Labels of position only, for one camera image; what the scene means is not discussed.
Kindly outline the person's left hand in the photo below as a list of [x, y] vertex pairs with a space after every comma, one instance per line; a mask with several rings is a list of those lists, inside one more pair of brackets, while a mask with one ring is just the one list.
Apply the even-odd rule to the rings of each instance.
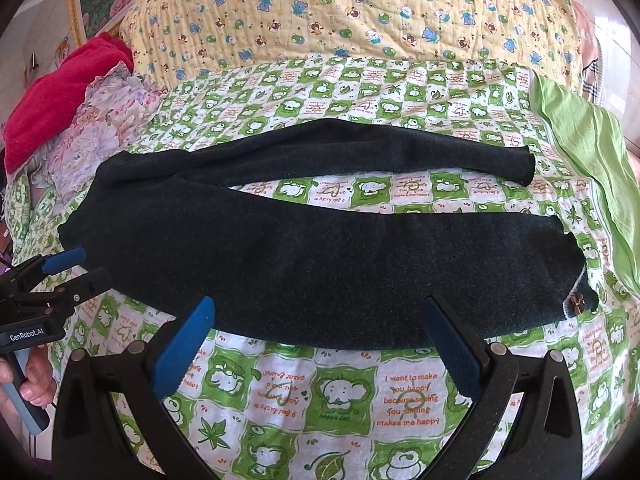
[[[12, 382], [13, 373], [9, 363], [1, 358], [0, 367], [1, 383], [8, 384]], [[52, 365], [48, 356], [48, 346], [40, 344], [40, 346], [32, 347], [26, 363], [26, 380], [20, 389], [22, 398], [40, 408], [51, 404], [56, 391], [56, 382], [52, 372]], [[1, 413], [12, 412], [15, 412], [15, 410], [11, 408], [11, 402], [1, 387]]]

